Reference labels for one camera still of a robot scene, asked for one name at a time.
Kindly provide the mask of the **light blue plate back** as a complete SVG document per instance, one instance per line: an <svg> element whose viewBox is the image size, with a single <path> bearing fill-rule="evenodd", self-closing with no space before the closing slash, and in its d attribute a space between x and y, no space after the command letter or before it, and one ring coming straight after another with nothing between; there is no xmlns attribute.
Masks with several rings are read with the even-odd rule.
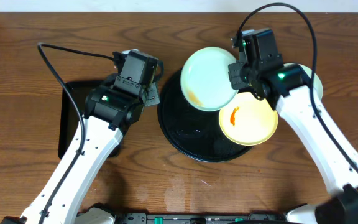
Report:
<svg viewBox="0 0 358 224"><path fill-rule="evenodd" d="M187 102L201 111L217 111L237 94L229 81L228 65L236 58L219 47L205 47L193 53L180 75L181 91Z"/></svg>

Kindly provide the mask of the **light blue plate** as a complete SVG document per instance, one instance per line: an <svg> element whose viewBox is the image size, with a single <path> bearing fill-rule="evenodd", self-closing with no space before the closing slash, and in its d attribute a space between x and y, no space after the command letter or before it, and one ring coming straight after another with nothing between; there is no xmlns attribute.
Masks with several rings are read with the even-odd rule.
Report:
<svg viewBox="0 0 358 224"><path fill-rule="evenodd" d="M289 84L285 84L288 90L287 96L282 95L277 101L281 105L284 104L309 104L311 107L311 100L316 100L318 104L321 104L323 97L323 85L316 73L313 77L313 97L310 98L310 89L306 87L306 84L302 82L302 76L299 74L299 70L295 71L295 76L287 79Z"/></svg>
<svg viewBox="0 0 358 224"><path fill-rule="evenodd" d="M181 91L187 102L201 111L217 111L237 94L229 81L228 65L236 58L219 47L205 47L193 53L180 75Z"/></svg>

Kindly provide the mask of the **light blue plate front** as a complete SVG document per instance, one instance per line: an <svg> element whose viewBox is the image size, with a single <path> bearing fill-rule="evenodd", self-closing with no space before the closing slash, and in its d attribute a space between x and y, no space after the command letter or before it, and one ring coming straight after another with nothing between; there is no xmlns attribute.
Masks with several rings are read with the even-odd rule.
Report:
<svg viewBox="0 0 358 224"><path fill-rule="evenodd" d="M288 90L287 96L282 95L277 101L281 105L284 104L309 104L311 107L311 100L316 100L318 104L321 104L323 97L323 85L316 73L313 77L313 97L310 98L310 89L306 87L306 84L302 82L302 76L299 74L299 70L295 71L295 76L287 79L289 84L285 84Z"/></svg>

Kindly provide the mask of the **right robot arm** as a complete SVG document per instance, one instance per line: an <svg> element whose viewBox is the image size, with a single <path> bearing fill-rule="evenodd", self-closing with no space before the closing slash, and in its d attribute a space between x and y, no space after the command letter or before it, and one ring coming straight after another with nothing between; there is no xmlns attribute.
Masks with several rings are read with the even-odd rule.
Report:
<svg viewBox="0 0 358 224"><path fill-rule="evenodd" d="M232 38L239 51L230 64L235 90L251 88L267 100L299 137L316 164L331 199L286 212L290 223L358 223L358 152L326 111L313 81L299 64L284 65L272 29L247 30Z"/></svg>

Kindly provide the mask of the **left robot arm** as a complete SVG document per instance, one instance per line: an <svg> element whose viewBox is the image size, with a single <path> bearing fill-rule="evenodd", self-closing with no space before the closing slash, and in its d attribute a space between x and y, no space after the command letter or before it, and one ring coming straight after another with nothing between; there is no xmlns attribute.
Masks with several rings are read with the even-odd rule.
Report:
<svg viewBox="0 0 358 224"><path fill-rule="evenodd" d="M118 69L86 98L74 137L51 178L19 217L3 223L114 223L115 215L93 207L80 214L80 205L96 174L120 145L130 125L146 106L157 105L157 82L163 62L137 49L115 52Z"/></svg>

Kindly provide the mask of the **black round tray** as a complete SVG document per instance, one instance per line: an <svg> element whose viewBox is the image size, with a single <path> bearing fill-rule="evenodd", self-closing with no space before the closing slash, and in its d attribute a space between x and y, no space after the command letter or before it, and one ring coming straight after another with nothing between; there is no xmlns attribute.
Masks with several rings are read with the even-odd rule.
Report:
<svg viewBox="0 0 358 224"><path fill-rule="evenodd" d="M160 94L158 122L170 144L184 155L204 162L230 161L249 152L221 131L218 111L201 111L186 101L180 86L181 70L168 79Z"/></svg>

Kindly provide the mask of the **black rectangular tray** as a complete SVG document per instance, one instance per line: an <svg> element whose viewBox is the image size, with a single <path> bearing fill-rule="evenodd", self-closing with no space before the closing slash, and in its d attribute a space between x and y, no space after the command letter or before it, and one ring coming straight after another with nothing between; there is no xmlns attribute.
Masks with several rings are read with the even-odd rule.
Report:
<svg viewBox="0 0 358 224"><path fill-rule="evenodd" d="M83 114L86 97L90 91L100 85L111 85L114 81L84 80L67 82L66 86L71 90L71 95ZM62 91L62 110L60 118L60 134L58 142L58 157L62 159L67 151L78 127L78 116L67 94Z"/></svg>

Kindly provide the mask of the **yellow plate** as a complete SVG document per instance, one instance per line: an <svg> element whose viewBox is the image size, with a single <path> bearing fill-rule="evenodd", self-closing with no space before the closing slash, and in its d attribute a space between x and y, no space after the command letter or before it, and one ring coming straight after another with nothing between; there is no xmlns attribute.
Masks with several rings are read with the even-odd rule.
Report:
<svg viewBox="0 0 358 224"><path fill-rule="evenodd" d="M238 93L219 111L219 126L232 142L254 146L268 140L278 126L278 113L267 100L257 100L249 92Z"/></svg>

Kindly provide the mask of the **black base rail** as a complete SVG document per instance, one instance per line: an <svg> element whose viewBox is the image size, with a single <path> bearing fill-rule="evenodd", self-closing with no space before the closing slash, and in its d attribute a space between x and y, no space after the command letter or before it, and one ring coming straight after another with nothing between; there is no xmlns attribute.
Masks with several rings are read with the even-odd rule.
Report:
<svg viewBox="0 0 358 224"><path fill-rule="evenodd" d="M102 203L77 214L75 224L243 224L287 223L281 214L251 213L247 215L169 215L115 212Z"/></svg>

